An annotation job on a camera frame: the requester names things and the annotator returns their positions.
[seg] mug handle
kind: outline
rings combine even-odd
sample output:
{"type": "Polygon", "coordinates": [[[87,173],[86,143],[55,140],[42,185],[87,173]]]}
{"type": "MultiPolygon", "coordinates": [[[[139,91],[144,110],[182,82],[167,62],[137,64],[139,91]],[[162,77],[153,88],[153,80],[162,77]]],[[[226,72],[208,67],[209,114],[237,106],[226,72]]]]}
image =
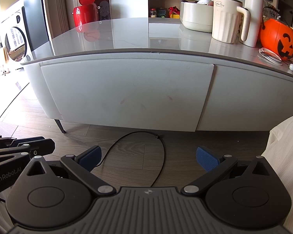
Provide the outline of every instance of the mug handle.
{"type": "Polygon", "coordinates": [[[250,29],[251,14],[248,9],[241,6],[237,6],[237,11],[244,15],[242,31],[241,31],[241,40],[246,41],[248,31],[250,29]]]}

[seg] washing machine door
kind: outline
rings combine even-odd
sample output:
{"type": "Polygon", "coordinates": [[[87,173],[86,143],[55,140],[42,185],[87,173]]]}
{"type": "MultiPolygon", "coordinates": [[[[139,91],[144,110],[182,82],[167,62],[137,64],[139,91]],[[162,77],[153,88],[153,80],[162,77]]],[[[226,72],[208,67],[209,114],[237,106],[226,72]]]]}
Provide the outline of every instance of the washing machine door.
{"type": "Polygon", "coordinates": [[[14,26],[11,27],[5,35],[5,48],[9,57],[20,62],[27,52],[26,37],[23,31],[14,26]]]}

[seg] kitchen island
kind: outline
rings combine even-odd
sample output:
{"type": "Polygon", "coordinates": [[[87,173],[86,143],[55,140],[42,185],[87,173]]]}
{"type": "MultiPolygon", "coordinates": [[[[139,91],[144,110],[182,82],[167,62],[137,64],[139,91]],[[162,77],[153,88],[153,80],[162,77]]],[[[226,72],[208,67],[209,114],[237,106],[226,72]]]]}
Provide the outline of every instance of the kitchen island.
{"type": "Polygon", "coordinates": [[[55,120],[174,131],[267,131],[293,116],[293,71],[178,19],[93,22],[24,63],[55,120]]]}

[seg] blue gripper pad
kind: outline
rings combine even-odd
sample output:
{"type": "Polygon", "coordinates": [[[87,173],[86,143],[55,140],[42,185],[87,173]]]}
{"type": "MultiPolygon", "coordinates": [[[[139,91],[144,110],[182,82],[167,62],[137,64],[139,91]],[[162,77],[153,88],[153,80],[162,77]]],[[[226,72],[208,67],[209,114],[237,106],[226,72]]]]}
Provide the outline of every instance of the blue gripper pad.
{"type": "Polygon", "coordinates": [[[204,147],[197,148],[197,162],[207,172],[220,164],[219,158],[212,155],[212,152],[204,147]]]}
{"type": "Polygon", "coordinates": [[[102,151],[99,146],[94,146],[75,158],[75,161],[88,171],[96,167],[102,158],[102,151]]]}

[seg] ribbed gray panel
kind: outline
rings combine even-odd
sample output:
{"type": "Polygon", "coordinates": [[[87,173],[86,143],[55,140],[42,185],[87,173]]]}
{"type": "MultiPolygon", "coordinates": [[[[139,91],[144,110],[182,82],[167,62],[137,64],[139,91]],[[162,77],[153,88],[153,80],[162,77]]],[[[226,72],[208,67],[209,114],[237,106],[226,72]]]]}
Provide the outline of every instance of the ribbed gray panel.
{"type": "MultiPolygon", "coordinates": [[[[15,227],[10,234],[38,231],[15,227]]],[[[270,230],[238,230],[208,214],[198,198],[180,195],[174,187],[128,188],[111,197],[99,198],[79,222],[44,234],[289,234],[281,226],[270,230]]]]}

